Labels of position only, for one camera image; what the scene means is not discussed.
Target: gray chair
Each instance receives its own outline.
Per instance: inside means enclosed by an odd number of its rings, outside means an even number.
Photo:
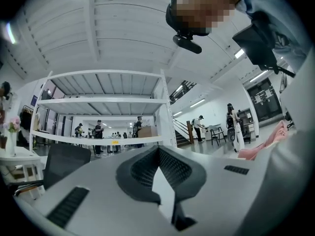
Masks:
[[[44,179],[10,183],[8,185],[9,191],[12,195],[18,196],[21,192],[42,185],[45,189],[48,189],[50,186],[88,163],[90,159],[91,151],[87,148],[68,144],[52,144],[47,157]]]
[[[220,134],[223,135],[223,138],[224,138],[224,140],[225,140],[225,142],[226,142],[226,139],[225,139],[225,137],[224,137],[224,133],[223,133],[221,127],[209,126],[209,128],[210,128],[210,133],[211,133],[211,145],[213,145],[213,138],[215,138],[216,141],[217,141],[217,144],[218,144],[218,146],[219,146]]]

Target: glass door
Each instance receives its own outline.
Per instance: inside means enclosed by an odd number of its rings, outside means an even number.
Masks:
[[[248,89],[254,104],[258,121],[270,119],[282,113],[281,106],[269,79]]]

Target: light fixture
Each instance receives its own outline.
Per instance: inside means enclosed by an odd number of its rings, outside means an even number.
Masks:
[[[179,114],[182,113],[182,112],[183,112],[183,111],[180,111],[180,112],[174,114],[173,116],[179,115]]]
[[[199,103],[201,103],[201,102],[203,102],[203,101],[205,101],[205,99],[202,99],[201,101],[198,101],[197,103],[195,103],[195,104],[191,105],[190,107],[192,108],[192,107],[194,107],[194,106],[198,105]]]
[[[7,24],[6,24],[6,31],[8,32],[9,38],[10,38],[10,40],[11,40],[11,43],[12,43],[12,44],[15,44],[16,41],[15,41],[15,38],[14,38],[14,36],[13,36],[10,23],[7,23]]]
[[[251,79],[250,82],[254,81],[255,79],[259,78],[261,75],[265,74],[268,71],[263,71],[261,74],[257,75],[255,78]]]
[[[183,86],[180,85],[179,88],[176,89],[176,92],[178,92]]]
[[[235,55],[235,58],[239,58],[240,56],[242,56],[244,54],[244,51],[243,51],[243,49],[241,49],[241,50],[239,50],[236,54],[234,54]]]

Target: black t-shirt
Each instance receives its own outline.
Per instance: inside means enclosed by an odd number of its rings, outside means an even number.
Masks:
[[[138,128],[141,127],[141,121],[136,122],[136,127],[138,127]]]
[[[102,127],[100,125],[96,125],[95,130],[98,130],[98,129],[102,129]],[[96,132],[95,138],[103,138],[103,131],[95,131],[95,132]]]

